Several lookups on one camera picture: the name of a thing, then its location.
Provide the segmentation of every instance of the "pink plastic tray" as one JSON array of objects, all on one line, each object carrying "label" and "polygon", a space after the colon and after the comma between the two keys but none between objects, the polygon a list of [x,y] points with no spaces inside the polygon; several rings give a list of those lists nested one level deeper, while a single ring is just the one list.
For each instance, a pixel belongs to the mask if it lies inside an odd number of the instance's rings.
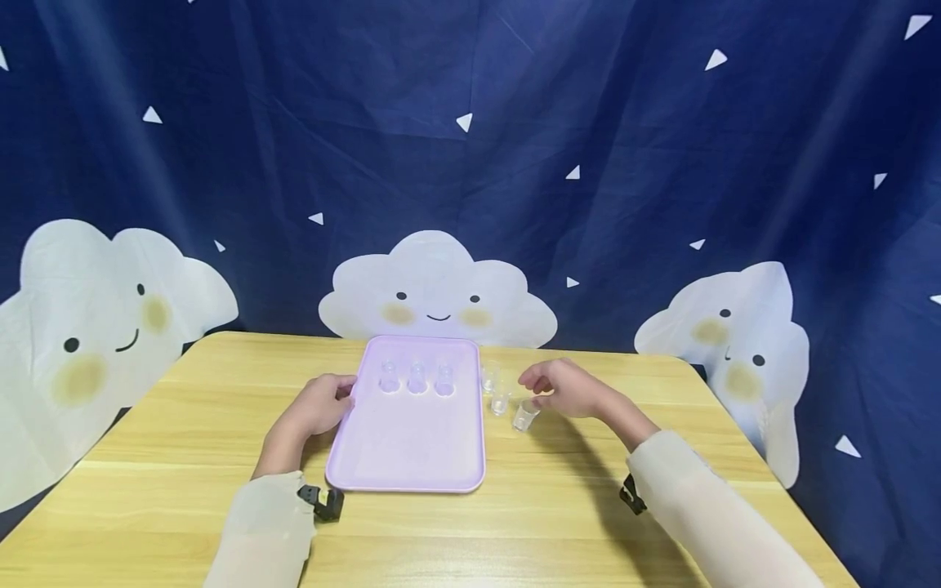
[{"label": "pink plastic tray", "polygon": [[[394,362],[399,389],[379,387],[382,364]],[[408,389],[420,361],[427,388]],[[436,390],[438,366],[454,373],[450,396]],[[484,481],[484,415],[477,345],[463,339],[375,337],[366,345],[353,387],[356,406],[337,432],[327,479],[343,490],[472,492]]]}]

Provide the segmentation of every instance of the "wooden table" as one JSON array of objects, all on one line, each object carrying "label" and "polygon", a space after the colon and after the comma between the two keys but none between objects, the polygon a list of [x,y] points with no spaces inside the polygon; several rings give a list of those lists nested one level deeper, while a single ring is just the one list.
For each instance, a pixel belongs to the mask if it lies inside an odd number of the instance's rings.
[{"label": "wooden table", "polygon": [[[308,378],[355,373],[363,342],[218,333],[198,342],[0,544],[0,586],[199,586],[268,426]],[[545,349],[484,348],[508,383]],[[855,586],[695,371],[674,358],[565,353],[679,431],[827,586]],[[467,496],[351,494],[307,586],[700,586],[649,515],[617,497],[625,452],[596,421],[485,411],[487,472]],[[308,445],[323,482],[331,438]]]}]

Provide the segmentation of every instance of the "white sleeve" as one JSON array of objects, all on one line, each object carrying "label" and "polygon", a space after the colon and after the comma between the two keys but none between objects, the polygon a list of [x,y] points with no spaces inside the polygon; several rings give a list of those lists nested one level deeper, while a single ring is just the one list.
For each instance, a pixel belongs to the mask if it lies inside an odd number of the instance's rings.
[{"label": "white sleeve", "polygon": [[637,495],[713,588],[823,587],[810,566],[673,431],[628,459]]},{"label": "white sleeve", "polygon": [[303,474],[263,476],[235,495],[203,588],[297,588],[311,553],[313,507]]}]

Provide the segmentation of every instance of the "child's hand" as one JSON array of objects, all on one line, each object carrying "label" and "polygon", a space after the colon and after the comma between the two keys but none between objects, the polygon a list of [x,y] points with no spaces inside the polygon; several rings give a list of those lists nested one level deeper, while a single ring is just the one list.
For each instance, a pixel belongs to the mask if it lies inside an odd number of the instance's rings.
[{"label": "child's hand", "polygon": [[309,381],[275,426],[287,427],[304,438],[326,433],[353,407],[350,390],[354,375],[325,373]]},{"label": "child's hand", "polygon": [[251,479],[299,470],[307,439],[337,426],[353,407],[350,390],[355,383],[354,375],[335,373],[308,382],[265,436]]},{"label": "child's hand", "polygon": [[660,428],[630,398],[586,372],[568,358],[530,366],[519,383],[536,394],[538,408],[555,408],[567,417],[594,417],[611,427],[629,452]]},{"label": "child's hand", "polygon": [[536,363],[519,377],[519,383],[536,394],[533,404],[551,407],[567,417],[602,417],[614,398],[622,394],[586,372],[569,358]]}]

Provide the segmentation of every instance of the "clear plastic cup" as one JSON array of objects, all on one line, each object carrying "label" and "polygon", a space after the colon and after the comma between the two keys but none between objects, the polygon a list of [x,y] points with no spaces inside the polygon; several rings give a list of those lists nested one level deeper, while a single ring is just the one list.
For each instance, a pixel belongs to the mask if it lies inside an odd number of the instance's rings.
[{"label": "clear plastic cup", "polygon": [[525,433],[529,430],[530,425],[533,424],[533,419],[535,419],[537,414],[539,414],[539,409],[535,407],[533,399],[527,398],[519,403],[517,414],[513,417],[513,428],[521,433]]},{"label": "clear plastic cup", "polygon": [[510,396],[513,394],[499,380],[494,384],[493,391],[490,392],[490,412],[501,417],[506,414],[506,409],[510,406]]},{"label": "clear plastic cup", "polygon": [[484,394],[492,394],[493,389],[500,384],[500,364],[496,361],[485,361],[481,369],[481,388]]},{"label": "clear plastic cup", "polygon": [[399,373],[391,359],[382,362],[382,374],[379,376],[379,389],[390,394],[399,389]]},{"label": "clear plastic cup", "polygon": [[424,364],[416,361],[408,372],[408,391],[412,394],[421,394],[426,389],[428,389],[428,383],[424,379]]},{"label": "clear plastic cup", "polygon": [[455,371],[446,363],[442,363],[438,366],[438,379],[435,380],[435,391],[438,392],[438,396],[451,396],[455,393]]}]

